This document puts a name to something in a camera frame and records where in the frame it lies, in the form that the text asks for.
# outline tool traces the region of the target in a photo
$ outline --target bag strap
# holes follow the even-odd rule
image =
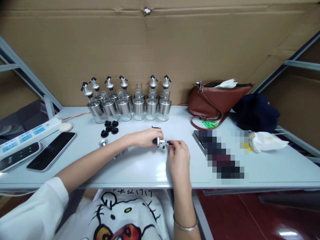
[[[223,117],[222,112],[220,111],[220,109],[217,108],[212,102],[210,102],[210,100],[209,100],[209,99],[207,98],[207,96],[203,93],[203,91],[200,91],[200,92],[201,92],[201,94],[204,96],[204,98],[208,101],[208,103],[210,103],[211,106],[214,107],[214,108],[218,111],[219,116],[218,116],[218,118],[215,119],[215,120],[216,120],[216,121],[217,121],[217,120],[220,120],[220,119]]]
[[[206,118],[206,117],[203,118],[203,117],[201,117],[201,116],[193,116],[193,117],[191,118],[191,124],[192,124],[192,126],[194,126],[194,127],[195,127],[196,129],[198,129],[198,130],[212,130],[212,129],[215,129],[215,128],[219,127],[220,124],[223,123],[223,121],[227,118],[228,115],[229,115],[229,112],[226,112],[226,113],[223,115],[223,117],[221,118],[218,126],[216,126],[216,127],[214,127],[214,128],[201,128],[201,127],[197,126],[197,125],[193,122],[193,119],[194,119],[194,118],[199,118],[199,119],[203,119],[203,120],[208,120],[208,119],[209,119],[209,118]]]

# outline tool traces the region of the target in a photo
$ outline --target white computer mouse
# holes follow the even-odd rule
[[[62,123],[59,127],[60,132],[69,132],[73,128],[71,123]]]

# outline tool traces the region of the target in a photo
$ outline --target green packet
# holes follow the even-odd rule
[[[215,128],[216,126],[219,125],[220,120],[218,121],[203,121],[202,123],[207,127],[207,128]]]

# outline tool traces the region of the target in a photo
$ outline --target person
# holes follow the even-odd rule
[[[73,190],[119,152],[132,146],[155,146],[152,140],[157,137],[163,139],[163,132],[158,128],[126,134],[73,162],[44,183],[26,202],[0,218],[0,239],[170,239],[162,205],[155,191],[147,189],[103,189],[90,204],[71,215],[55,234]],[[169,169],[175,202],[174,240],[198,240],[189,149],[183,141],[171,142]]]

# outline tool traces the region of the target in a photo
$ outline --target brown leather handbag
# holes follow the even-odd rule
[[[188,110],[194,116],[191,124],[196,129],[212,130],[212,128],[201,128],[195,125],[194,118],[220,120],[220,125],[227,118],[233,106],[254,86],[249,83],[237,84],[234,88],[215,88],[222,82],[214,81],[205,85],[202,82],[196,82],[189,92]]]

